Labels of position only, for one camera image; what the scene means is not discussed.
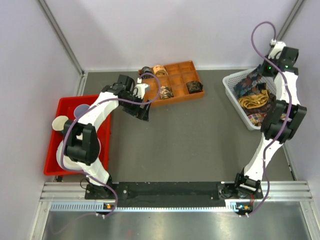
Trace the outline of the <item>dark floral necktie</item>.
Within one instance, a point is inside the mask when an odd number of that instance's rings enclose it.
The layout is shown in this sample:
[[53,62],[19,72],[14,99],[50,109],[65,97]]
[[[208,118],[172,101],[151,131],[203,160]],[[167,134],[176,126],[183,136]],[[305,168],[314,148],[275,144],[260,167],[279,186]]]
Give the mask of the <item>dark floral necktie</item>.
[[256,67],[245,78],[234,86],[235,95],[238,98],[260,94],[267,90],[267,84],[262,82],[261,66]]

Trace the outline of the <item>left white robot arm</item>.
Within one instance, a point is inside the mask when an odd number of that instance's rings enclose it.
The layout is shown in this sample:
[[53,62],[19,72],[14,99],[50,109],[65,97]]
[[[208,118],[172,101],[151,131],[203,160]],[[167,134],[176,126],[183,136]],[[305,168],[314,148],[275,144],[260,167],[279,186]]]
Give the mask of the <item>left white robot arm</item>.
[[74,120],[65,115],[57,116],[53,120],[52,129],[63,136],[56,151],[59,166],[64,170],[85,174],[88,179],[87,190],[90,193],[106,199],[114,191],[112,177],[99,158],[99,128],[119,106],[126,113],[148,121],[152,102],[145,102],[144,96],[149,90],[150,86],[146,83],[138,83],[135,87],[122,83],[107,85],[95,102]]

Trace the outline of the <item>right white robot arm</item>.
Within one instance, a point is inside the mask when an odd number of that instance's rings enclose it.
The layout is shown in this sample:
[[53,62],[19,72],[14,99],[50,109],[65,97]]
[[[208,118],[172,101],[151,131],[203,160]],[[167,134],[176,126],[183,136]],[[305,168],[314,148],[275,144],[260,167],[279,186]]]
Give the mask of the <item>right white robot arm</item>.
[[273,77],[276,100],[261,124],[261,140],[251,161],[235,178],[233,192],[239,198],[255,195],[260,190],[273,155],[293,138],[307,114],[297,95],[299,71],[295,63],[298,56],[298,49],[277,42],[259,67],[262,76]]

